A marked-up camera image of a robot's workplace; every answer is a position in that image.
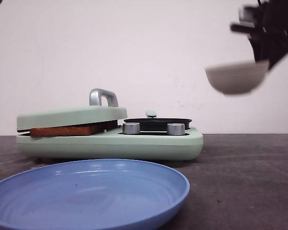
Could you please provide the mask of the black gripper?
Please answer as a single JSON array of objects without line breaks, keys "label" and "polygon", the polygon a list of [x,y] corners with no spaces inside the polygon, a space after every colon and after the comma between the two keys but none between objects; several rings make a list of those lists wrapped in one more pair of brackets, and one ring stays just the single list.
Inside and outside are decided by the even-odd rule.
[{"label": "black gripper", "polygon": [[253,27],[232,23],[230,30],[247,34],[254,60],[268,60],[268,70],[288,54],[288,0],[259,0],[262,9],[262,25]]}]

